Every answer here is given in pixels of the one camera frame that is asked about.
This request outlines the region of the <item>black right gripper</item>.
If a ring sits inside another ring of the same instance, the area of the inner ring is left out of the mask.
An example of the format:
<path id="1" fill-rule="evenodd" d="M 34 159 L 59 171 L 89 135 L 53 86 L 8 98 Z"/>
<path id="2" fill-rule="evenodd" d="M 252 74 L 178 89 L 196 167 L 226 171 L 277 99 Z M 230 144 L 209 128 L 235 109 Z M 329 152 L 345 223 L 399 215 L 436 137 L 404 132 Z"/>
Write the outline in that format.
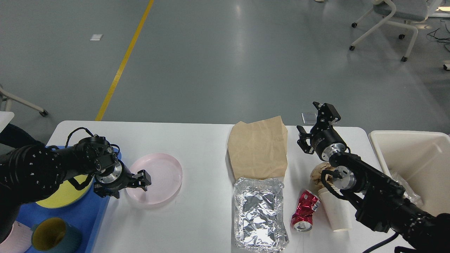
<path id="1" fill-rule="evenodd" d="M 313 102 L 313 105 L 317 109 L 316 123 L 309 132 L 302 125 L 297 125 L 297 145 L 305 154 L 315 152 L 320 160 L 328 162 L 333 154 L 348 149 L 347 144 L 333 129 L 333 125 L 342 117 L 332 104 Z"/>

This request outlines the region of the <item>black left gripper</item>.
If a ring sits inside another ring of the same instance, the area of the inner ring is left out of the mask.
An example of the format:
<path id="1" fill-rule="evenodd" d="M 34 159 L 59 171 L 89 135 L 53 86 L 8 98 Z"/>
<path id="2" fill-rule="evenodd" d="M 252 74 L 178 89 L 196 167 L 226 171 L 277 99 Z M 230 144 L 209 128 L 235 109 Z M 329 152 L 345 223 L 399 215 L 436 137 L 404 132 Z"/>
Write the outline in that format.
<path id="1" fill-rule="evenodd" d="M 145 170 L 140 170 L 136 174 L 131 173 L 122 161 L 116 162 L 112 167 L 104 170 L 101 174 L 95 175 L 93 191 L 99 197 L 120 198 L 119 191 L 124 188 L 140 188 L 148 190 L 152 184 L 151 176 Z"/>

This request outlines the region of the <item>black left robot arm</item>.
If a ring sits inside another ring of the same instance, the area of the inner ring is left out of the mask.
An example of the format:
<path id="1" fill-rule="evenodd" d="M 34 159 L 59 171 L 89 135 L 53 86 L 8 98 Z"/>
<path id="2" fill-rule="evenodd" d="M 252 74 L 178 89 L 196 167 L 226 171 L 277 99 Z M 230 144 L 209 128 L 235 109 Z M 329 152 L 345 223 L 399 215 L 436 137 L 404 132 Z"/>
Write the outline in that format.
<path id="1" fill-rule="evenodd" d="M 118 145 L 88 129 L 87 138 L 64 148 L 30 144 L 1 155 L 1 241 L 10 234 L 21 205 L 45 200 L 69 182 L 76 190 L 94 180 L 100 197 L 120 197 L 120 190 L 152 184 L 145 170 L 136 174 L 119 159 Z"/>

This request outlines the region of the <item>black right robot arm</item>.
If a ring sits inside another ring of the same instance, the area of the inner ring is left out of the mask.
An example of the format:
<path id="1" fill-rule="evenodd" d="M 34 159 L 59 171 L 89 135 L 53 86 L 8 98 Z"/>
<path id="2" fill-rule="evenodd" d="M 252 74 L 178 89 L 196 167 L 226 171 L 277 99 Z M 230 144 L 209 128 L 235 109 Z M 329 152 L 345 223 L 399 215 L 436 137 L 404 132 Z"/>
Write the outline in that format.
<path id="1" fill-rule="evenodd" d="M 297 126 L 297 144 L 306 154 L 317 154 L 329 162 L 332 170 L 323 170 L 320 181 L 329 193 L 348 201 L 355 209 L 355 218 L 374 232 L 394 231 L 388 239 L 368 248 L 370 253 L 402 236 L 410 248 L 395 247 L 396 253 L 448 253 L 449 214 L 433 216 L 404 197 L 405 188 L 391 177 L 353 154 L 334 130 L 341 120 L 329 103 L 313 102 L 317 109 L 316 123 L 309 132 Z"/>

